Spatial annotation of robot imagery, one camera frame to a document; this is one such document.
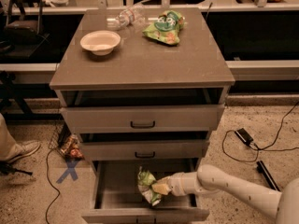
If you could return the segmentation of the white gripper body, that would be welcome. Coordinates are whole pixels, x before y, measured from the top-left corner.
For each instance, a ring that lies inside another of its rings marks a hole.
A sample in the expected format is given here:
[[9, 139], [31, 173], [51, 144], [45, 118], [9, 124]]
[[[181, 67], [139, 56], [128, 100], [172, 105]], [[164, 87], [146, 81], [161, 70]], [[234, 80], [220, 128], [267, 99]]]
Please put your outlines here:
[[200, 182], [196, 172], [175, 173], [165, 178], [163, 195], [171, 193], [174, 196], [186, 196], [197, 194], [199, 190]]

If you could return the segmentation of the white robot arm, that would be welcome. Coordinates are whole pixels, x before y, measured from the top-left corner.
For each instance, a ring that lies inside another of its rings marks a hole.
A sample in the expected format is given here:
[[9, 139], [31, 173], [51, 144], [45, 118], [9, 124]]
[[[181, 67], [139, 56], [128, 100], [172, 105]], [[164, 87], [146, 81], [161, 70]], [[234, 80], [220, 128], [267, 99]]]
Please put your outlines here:
[[175, 173], [152, 185], [163, 195], [208, 195], [217, 190], [231, 194], [239, 201], [272, 218], [275, 224], [299, 224], [299, 179], [291, 181], [283, 191], [277, 191], [228, 175], [221, 169], [205, 164], [196, 172]]

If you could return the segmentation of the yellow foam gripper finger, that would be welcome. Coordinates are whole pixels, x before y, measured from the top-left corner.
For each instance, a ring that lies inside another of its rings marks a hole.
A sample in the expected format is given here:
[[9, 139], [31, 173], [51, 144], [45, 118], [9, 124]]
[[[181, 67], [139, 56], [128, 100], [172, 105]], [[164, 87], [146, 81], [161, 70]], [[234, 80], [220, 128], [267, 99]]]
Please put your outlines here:
[[167, 195], [171, 191], [165, 183], [155, 183], [152, 185], [152, 189], [162, 195]]

